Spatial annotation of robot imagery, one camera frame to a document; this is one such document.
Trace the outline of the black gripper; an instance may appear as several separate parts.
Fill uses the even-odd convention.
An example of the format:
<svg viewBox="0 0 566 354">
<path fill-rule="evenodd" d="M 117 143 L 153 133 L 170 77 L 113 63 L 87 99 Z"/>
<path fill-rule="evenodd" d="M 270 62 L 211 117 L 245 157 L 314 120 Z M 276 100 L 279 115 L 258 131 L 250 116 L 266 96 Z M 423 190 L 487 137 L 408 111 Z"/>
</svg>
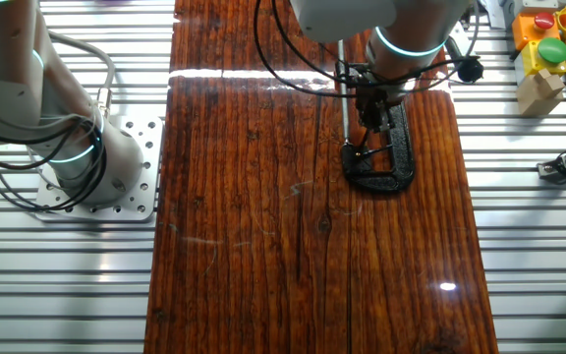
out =
<svg viewBox="0 0 566 354">
<path fill-rule="evenodd" d="M 388 132 L 402 125 L 402 97 L 391 87 L 355 88 L 359 123 L 365 128 L 360 148 L 368 145 L 371 134 Z"/>
</svg>

